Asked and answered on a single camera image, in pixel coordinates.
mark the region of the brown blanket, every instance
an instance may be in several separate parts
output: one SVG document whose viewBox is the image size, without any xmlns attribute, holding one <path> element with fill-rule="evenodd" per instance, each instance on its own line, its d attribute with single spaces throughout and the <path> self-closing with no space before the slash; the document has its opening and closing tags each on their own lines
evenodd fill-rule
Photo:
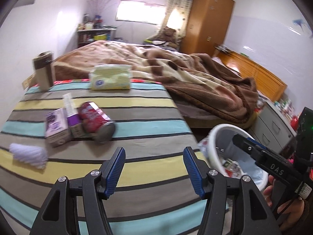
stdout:
<svg viewBox="0 0 313 235">
<path fill-rule="evenodd" d="M 97 41 L 60 56 L 54 61 L 56 80 L 88 78 L 99 64 L 132 65 L 134 78 L 161 82 L 175 98 L 234 123 L 245 123 L 258 99 L 253 78 L 240 78 L 207 54 L 121 42 Z"/>
</svg>

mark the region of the cardboard box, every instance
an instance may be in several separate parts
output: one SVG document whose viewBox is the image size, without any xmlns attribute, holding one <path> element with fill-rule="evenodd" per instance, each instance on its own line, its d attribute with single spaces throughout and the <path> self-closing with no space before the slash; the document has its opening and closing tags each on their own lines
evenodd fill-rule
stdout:
<svg viewBox="0 0 313 235">
<path fill-rule="evenodd" d="M 70 127 L 74 138 L 79 138 L 85 135 L 82 122 L 79 118 L 78 111 L 73 102 L 71 93 L 63 95 L 63 102 L 67 117 L 67 123 Z"/>
<path fill-rule="evenodd" d="M 71 131 L 68 128 L 63 108 L 46 115 L 45 138 L 52 147 L 63 145 L 71 140 Z"/>
</svg>

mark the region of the drawer handle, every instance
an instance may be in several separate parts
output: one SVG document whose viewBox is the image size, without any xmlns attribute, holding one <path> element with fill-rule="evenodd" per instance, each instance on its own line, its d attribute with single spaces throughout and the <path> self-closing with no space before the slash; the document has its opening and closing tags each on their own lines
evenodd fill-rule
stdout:
<svg viewBox="0 0 313 235">
<path fill-rule="evenodd" d="M 266 140 L 268 141 L 268 143 L 266 144 L 266 146 L 270 143 L 270 140 L 265 136 L 265 134 L 263 133 L 263 137 L 266 138 Z"/>
<path fill-rule="evenodd" d="M 276 125 L 276 127 L 278 128 L 278 132 L 281 130 L 278 125 L 273 121 L 274 125 Z"/>
</svg>

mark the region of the teddy bear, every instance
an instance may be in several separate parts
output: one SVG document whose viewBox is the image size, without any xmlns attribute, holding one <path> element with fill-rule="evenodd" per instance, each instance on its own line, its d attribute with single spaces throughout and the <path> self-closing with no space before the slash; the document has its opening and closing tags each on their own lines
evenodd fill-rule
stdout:
<svg viewBox="0 0 313 235">
<path fill-rule="evenodd" d="M 178 45 L 176 44 L 176 30 L 166 27 L 163 29 L 161 34 L 159 34 L 155 41 L 164 41 L 168 42 L 168 46 L 171 48 L 177 48 Z"/>
</svg>

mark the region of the wardrobe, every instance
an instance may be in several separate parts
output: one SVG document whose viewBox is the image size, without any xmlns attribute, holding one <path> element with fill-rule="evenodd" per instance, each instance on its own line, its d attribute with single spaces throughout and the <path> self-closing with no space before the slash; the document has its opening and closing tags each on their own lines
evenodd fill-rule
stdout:
<svg viewBox="0 0 313 235">
<path fill-rule="evenodd" d="M 193 0 L 180 52 L 212 56 L 214 46 L 224 42 L 234 4 L 233 0 Z"/>
</svg>

